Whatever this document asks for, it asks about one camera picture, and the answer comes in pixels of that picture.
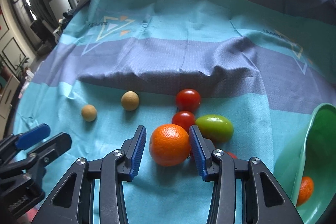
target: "orange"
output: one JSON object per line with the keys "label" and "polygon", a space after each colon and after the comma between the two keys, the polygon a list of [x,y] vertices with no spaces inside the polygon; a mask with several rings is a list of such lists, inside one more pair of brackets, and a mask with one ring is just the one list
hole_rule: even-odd
{"label": "orange", "polygon": [[162,166],[173,166],[183,162],[190,153],[189,135],[176,124],[163,124],[155,129],[149,141],[149,152],[153,160]]}
{"label": "orange", "polygon": [[302,177],[299,197],[297,198],[296,206],[304,204],[313,194],[314,182],[310,177]]}

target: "red tomato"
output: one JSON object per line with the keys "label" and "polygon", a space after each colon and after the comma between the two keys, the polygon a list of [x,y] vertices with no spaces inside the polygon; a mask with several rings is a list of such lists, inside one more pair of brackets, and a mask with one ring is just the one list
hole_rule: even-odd
{"label": "red tomato", "polygon": [[184,128],[185,131],[189,134],[189,128],[195,124],[195,116],[191,112],[181,111],[177,112],[171,119],[171,123],[177,124],[178,126]]}
{"label": "red tomato", "polygon": [[225,151],[225,153],[229,154],[234,159],[238,159],[237,156],[235,154],[231,153],[231,152]]}
{"label": "red tomato", "polygon": [[181,90],[176,95],[176,105],[179,110],[194,112],[201,104],[201,96],[196,90]]}
{"label": "red tomato", "polygon": [[194,160],[194,154],[193,154],[193,152],[192,152],[191,150],[190,150],[189,158],[190,158],[191,160]]}

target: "drawer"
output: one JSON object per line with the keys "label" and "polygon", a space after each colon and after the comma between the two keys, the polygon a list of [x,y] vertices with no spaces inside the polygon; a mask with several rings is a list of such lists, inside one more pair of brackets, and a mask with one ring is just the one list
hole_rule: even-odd
{"label": "drawer", "polygon": [[0,116],[0,140],[3,138],[3,135],[5,133],[6,122],[7,122],[7,119]]}
{"label": "drawer", "polygon": [[20,82],[12,75],[0,98],[0,116],[7,120],[11,111],[11,102]]}

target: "blue cloth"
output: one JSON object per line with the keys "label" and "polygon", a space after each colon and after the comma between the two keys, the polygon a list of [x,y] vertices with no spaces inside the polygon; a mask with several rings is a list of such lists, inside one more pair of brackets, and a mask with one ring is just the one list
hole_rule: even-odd
{"label": "blue cloth", "polygon": [[[335,18],[333,0],[81,0],[26,90],[14,131],[46,123],[51,135],[71,135],[72,148],[47,167],[48,194],[76,158],[104,157],[142,124],[139,174],[124,183],[129,223],[206,223],[212,183],[191,159],[156,165],[152,131],[171,122],[177,92],[193,88],[202,96],[197,117],[220,114],[234,125],[233,138],[216,147],[257,156],[272,171],[312,110],[336,104]],[[127,90],[140,97],[134,112],[120,105]],[[86,104],[98,111],[92,123],[81,117]],[[241,216],[238,182],[237,223]]]}

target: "triangle pattern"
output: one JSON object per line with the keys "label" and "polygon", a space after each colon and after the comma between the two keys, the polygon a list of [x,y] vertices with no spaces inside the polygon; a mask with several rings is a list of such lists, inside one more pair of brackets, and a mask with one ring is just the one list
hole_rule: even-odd
{"label": "triangle pattern", "polygon": [[[115,18],[115,17],[104,17],[104,22],[107,22],[107,20],[116,20],[118,21],[119,19],[118,18]],[[107,30],[105,30],[105,25],[102,26],[101,30],[100,30],[100,33],[98,34],[98,37],[96,39],[96,42],[104,37],[107,37],[109,34],[113,33],[114,31],[116,30],[119,30],[125,26],[127,26],[128,24],[134,22],[135,19],[125,19],[124,22],[125,24],[123,25],[118,25],[118,24],[114,24],[114,23],[110,23],[110,25],[107,27]]]}
{"label": "triangle pattern", "polygon": [[120,16],[120,21],[124,21],[127,18],[128,18],[127,16]]}
{"label": "triangle pattern", "polygon": [[122,30],[121,32],[120,32],[120,36],[122,37],[124,34],[127,34],[127,33],[129,33],[130,32],[130,30]]}
{"label": "triangle pattern", "polygon": [[113,29],[114,27],[117,27],[118,24],[113,24],[113,23],[110,23],[109,26],[107,27],[107,31]]}

